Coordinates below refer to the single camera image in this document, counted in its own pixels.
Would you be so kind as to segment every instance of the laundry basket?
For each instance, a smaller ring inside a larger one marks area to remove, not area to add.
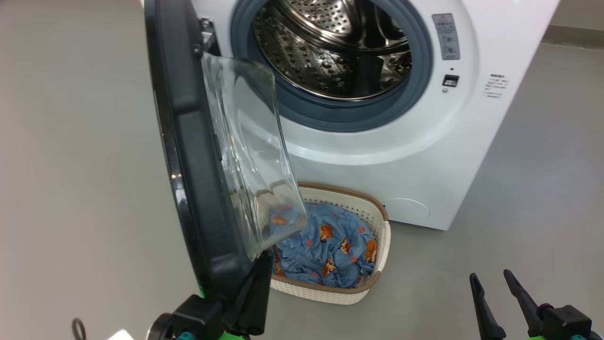
[[[375,198],[360,192],[333,186],[299,183],[305,202],[328,202],[358,215],[371,229],[377,241],[377,260],[373,273],[364,278],[354,289],[334,288],[300,282],[274,275],[271,287],[300,298],[332,304],[355,304],[369,292],[378,281],[390,249],[390,224],[386,209]]]

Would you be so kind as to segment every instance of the label sticker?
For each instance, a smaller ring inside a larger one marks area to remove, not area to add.
[[[487,83],[484,84],[483,97],[501,98],[506,92],[509,80],[503,74],[491,73]]]
[[[432,20],[436,26],[436,32],[439,34],[440,51],[443,55],[443,60],[459,59],[459,40],[457,39],[457,29],[453,21],[453,14],[434,14],[432,15]]]

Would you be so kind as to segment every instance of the washing machine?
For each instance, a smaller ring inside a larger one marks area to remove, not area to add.
[[[556,0],[192,0],[202,48],[275,74],[298,181],[447,230]]]

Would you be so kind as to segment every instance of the blue bedsheet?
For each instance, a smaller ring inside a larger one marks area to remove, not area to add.
[[[307,283],[355,288],[372,273],[378,244],[355,214],[330,203],[306,203],[309,225],[276,245],[274,273]]]

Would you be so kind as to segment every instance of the grey floor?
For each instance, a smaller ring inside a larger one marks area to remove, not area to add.
[[[604,51],[541,45],[447,232],[393,225],[354,306],[272,292],[265,339],[478,339],[476,272],[509,339],[502,276],[604,333]],[[195,293],[157,132],[136,0],[0,1],[0,316],[6,338],[139,340]]]

